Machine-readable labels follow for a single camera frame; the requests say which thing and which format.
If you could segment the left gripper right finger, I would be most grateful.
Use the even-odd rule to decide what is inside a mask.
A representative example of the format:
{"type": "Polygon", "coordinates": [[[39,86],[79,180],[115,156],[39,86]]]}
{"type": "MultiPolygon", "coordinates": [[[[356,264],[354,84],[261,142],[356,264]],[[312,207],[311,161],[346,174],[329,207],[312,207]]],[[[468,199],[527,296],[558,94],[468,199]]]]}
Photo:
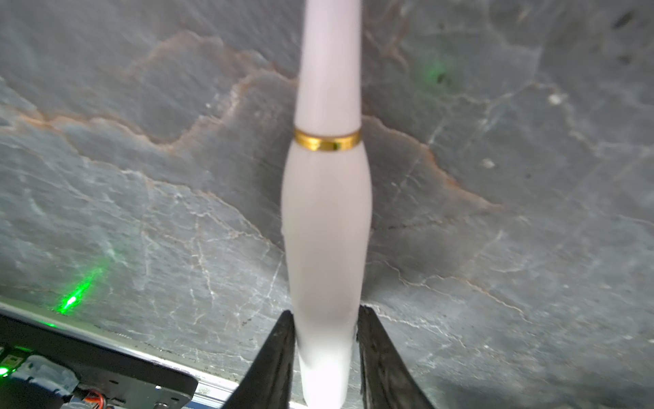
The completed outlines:
{"type": "Polygon", "coordinates": [[[434,409],[371,307],[359,307],[357,341],[365,409],[434,409]]]}

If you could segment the white electric toothbrush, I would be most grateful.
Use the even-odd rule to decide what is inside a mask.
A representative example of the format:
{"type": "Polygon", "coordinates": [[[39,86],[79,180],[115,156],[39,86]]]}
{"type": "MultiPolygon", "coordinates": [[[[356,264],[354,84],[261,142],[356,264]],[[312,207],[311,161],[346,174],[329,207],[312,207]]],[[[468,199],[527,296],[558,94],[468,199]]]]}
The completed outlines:
{"type": "Polygon", "coordinates": [[[361,47],[361,2],[306,2],[281,216],[302,393],[311,408],[346,400],[371,229],[361,47]]]}

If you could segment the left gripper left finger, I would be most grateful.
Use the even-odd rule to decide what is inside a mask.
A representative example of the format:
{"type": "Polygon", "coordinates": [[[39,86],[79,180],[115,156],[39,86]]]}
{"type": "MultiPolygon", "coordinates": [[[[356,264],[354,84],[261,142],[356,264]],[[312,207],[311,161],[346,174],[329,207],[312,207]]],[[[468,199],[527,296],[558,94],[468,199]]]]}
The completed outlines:
{"type": "Polygon", "coordinates": [[[295,360],[293,314],[285,310],[244,378],[222,406],[235,409],[289,409],[295,360]]]}

